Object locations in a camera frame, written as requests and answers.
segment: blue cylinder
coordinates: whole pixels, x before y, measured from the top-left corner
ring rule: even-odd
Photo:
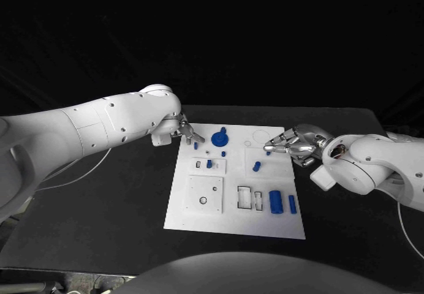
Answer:
[[[227,143],[227,135],[224,127],[220,128],[220,131],[211,135],[211,144],[216,147],[223,147]]]
[[[260,163],[259,161],[256,161],[256,163],[253,164],[253,172],[258,171],[259,167],[260,167]]]
[[[295,201],[294,201],[294,196],[292,195],[288,196],[288,203],[289,203],[289,212],[291,212],[291,214],[296,214]]]
[[[270,205],[270,213],[281,214],[282,213],[282,200],[279,191],[269,191],[269,205]]]

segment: white board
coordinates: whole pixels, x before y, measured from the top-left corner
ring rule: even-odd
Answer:
[[[162,228],[304,239],[291,158],[281,153],[266,156],[262,151],[263,143],[282,133],[283,128],[216,124],[191,124],[191,127],[206,141],[194,150],[193,143],[187,145],[181,140]],[[210,137],[220,127],[226,128],[229,142],[216,147]],[[208,159],[211,168],[203,168]],[[260,162],[258,172],[252,170],[255,161]],[[250,209],[237,208],[237,187],[249,187]],[[272,190],[281,192],[282,214],[272,214],[269,210],[268,192]],[[260,193],[260,211],[256,210],[255,192]],[[289,211],[288,195],[294,195],[296,214]]]

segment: black curtain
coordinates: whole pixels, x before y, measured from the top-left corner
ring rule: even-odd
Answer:
[[[183,104],[358,107],[424,126],[420,3],[207,12],[4,9],[0,115],[162,83]]]

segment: blue object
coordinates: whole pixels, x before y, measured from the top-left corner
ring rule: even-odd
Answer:
[[[256,161],[256,163],[253,164],[253,172],[256,172],[258,171],[258,168],[260,167],[260,163],[259,163],[259,161]]]
[[[288,196],[288,203],[289,203],[289,212],[291,212],[291,214],[296,214],[295,202],[294,202],[294,196],[292,195]]]
[[[216,147],[223,147],[227,143],[226,129],[220,128],[220,131],[211,135],[211,144]]]
[[[269,191],[269,204],[270,204],[270,213],[281,214],[282,213],[282,201],[281,201],[281,193],[276,190]]]

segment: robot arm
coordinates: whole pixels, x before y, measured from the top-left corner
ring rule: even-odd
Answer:
[[[0,221],[56,168],[148,134],[154,146],[170,144],[178,135],[203,142],[162,85],[73,107],[0,117]]]
[[[395,143],[379,135],[334,138],[302,124],[270,139],[263,150],[288,153],[302,167],[320,159],[311,180],[322,190],[335,183],[361,195],[377,189],[424,211],[424,142]]]

